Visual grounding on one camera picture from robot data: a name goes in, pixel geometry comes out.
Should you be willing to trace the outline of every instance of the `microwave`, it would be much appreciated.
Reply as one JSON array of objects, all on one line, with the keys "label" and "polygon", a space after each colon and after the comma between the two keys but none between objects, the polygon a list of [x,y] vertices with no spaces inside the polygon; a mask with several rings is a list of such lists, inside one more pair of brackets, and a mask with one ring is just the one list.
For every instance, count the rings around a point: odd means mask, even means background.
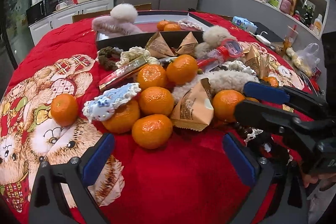
[{"label": "microwave", "polygon": [[28,25],[51,15],[56,11],[58,0],[42,0],[26,10]]}]

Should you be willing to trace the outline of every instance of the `mug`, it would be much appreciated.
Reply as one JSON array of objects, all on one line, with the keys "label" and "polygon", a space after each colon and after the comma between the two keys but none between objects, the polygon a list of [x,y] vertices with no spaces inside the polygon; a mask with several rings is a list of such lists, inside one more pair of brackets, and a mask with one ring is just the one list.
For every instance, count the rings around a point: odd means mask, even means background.
[{"label": "mug", "polygon": [[62,2],[62,3],[56,5],[56,10],[63,9],[66,6],[67,6],[67,4],[65,2]]}]

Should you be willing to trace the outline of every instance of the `crochet scrunchie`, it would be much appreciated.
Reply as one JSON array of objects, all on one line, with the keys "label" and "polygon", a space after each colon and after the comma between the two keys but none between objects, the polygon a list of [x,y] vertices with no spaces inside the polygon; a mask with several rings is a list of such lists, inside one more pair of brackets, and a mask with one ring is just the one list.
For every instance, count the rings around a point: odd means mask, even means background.
[{"label": "crochet scrunchie", "polygon": [[102,48],[98,53],[98,60],[100,65],[103,66],[105,70],[117,70],[115,61],[110,60],[112,56],[119,56],[120,52],[118,52],[113,47]]}]

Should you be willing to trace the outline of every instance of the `hello kitty hair clip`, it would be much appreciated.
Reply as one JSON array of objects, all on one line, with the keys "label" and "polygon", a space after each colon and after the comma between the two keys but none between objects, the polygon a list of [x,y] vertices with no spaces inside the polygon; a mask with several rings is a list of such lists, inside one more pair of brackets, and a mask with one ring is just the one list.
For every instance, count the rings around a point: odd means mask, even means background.
[{"label": "hello kitty hair clip", "polygon": [[85,102],[83,114],[89,122],[106,121],[112,117],[118,107],[128,103],[140,91],[139,83],[128,83],[117,89],[106,90],[94,100]]}]

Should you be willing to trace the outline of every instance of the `red quilt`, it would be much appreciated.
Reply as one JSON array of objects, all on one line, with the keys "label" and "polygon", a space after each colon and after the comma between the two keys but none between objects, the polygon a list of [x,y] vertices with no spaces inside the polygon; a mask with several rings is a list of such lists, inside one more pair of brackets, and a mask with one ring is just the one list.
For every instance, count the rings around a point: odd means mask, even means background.
[{"label": "red quilt", "polygon": [[[269,51],[221,17],[195,14],[226,27],[239,41]],[[60,128],[50,115],[56,95],[74,95],[81,109],[99,94],[98,82],[109,74],[95,62],[91,21],[84,19],[46,34],[14,72],[1,102],[0,193],[21,223],[28,222],[39,163],[59,164],[81,156],[106,131],[99,122],[89,124],[83,115],[70,128]],[[283,59],[271,54],[272,73],[280,81],[308,90]],[[240,182],[223,152],[223,134],[212,128],[174,133],[167,145],[156,151],[138,147],[130,134],[117,135],[115,151],[90,192],[114,224],[226,223],[249,187]],[[63,190],[76,220],[83,223],[69,189],[63,186]],[[263,218],[273,190],[255,223]]]}]

